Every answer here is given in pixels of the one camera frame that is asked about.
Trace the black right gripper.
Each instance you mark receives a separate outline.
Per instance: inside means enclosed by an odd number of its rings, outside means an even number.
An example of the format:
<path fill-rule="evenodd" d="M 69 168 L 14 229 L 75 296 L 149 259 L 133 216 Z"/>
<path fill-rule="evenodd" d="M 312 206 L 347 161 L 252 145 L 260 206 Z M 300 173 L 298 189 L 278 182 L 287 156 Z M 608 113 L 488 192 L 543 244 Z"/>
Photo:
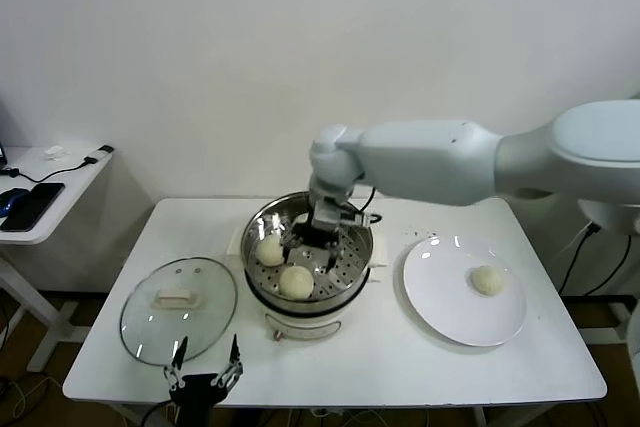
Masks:
<path fill-rule="evenodd" d="M 281 235 L 282 254 L 285 262 L 289 261 L 291 251 L 298 247 L 312 247 L 327 250 L 329 257 L 325 273 L 336 267 L 342 257 L 344 248 L 340 238 L 340 230 L 336 225 L 315 226 L 307 214 L 298 215 L 292 228 Z"/>

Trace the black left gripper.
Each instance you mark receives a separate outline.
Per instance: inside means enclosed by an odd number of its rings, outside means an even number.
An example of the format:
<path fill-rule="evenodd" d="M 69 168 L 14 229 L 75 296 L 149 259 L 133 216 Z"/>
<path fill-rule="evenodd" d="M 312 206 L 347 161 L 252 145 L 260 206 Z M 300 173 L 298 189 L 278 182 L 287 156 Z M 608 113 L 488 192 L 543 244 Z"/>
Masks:
<path fill-rule="evenodd" d="M 192 374 L 182 378 L 181 369 L 188 347 L 188 337 L 175 342 L 171 362 L 163 368 L 169 395 L 178 406 L 214 406 L 223 401 L 243 374 L 238 337 L 234 335 L 226 366 L 218 374 Z"/>

